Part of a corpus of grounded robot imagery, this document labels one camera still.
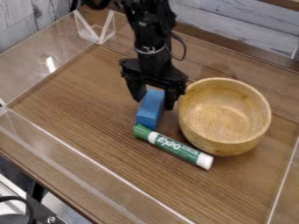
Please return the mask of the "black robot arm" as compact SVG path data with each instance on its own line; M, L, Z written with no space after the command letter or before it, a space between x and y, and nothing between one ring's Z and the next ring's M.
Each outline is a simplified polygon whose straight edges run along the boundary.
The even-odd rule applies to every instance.
M176 14L169 0L120 0L116 4L135 34L137 58L119 61L129 93L140 102L147 85L163 89L164 108L172 110L185 93L188 77L172 63L172 59L184 60L187 46L173 33Z

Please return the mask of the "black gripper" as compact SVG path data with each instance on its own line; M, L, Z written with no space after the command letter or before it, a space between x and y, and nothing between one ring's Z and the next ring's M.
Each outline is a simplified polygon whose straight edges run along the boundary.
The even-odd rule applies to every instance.
M145 84L161 89L169 88L164 92L164 108L172 110L179 96L185 91L187 75L172 64L167 64L164 68L153 65L143 69L137 59L121 59L119 65L133 100L143 100Z

